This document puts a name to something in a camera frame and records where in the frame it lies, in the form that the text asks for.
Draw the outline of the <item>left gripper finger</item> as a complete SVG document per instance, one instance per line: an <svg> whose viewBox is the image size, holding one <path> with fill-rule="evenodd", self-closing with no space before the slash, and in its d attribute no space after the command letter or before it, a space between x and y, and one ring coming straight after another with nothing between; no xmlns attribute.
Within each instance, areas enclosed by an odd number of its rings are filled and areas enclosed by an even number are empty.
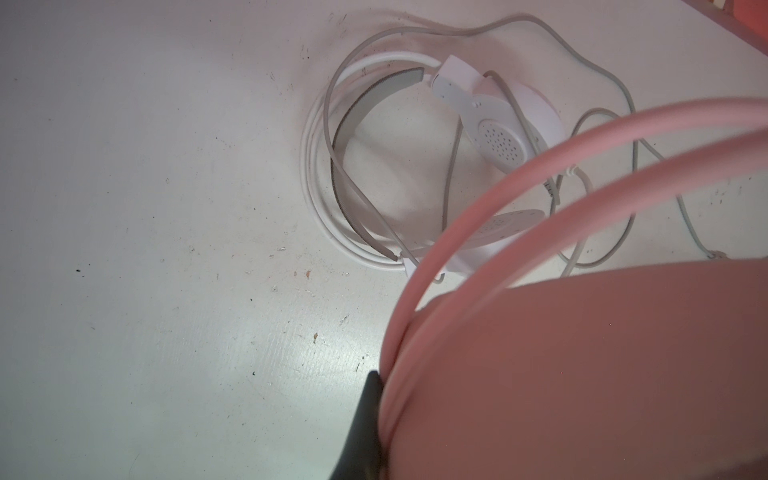
<svg viewBox="0 0 768 480"><path fill-rule="evenodd" d="M378 436L378 410L382 392L379 373L370 371L331 480L380 478L383 450Z"/></svg>

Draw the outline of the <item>pink headphones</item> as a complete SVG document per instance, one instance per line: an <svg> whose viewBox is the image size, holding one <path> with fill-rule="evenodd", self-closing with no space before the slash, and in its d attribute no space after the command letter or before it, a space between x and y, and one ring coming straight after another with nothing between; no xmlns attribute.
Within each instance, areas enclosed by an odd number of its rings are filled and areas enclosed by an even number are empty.
<svg viewBox="0 0 768 480"><path fill-rule="evenodd" d="M709 126L742 134L585 196L420 306L479 226L546 177L646 136ZM519 280L633 213L766 166L766 101L718 98L606 123L499 182L439 238L392 313L379 368L381 477L765 478L765 260Z"/></svg>

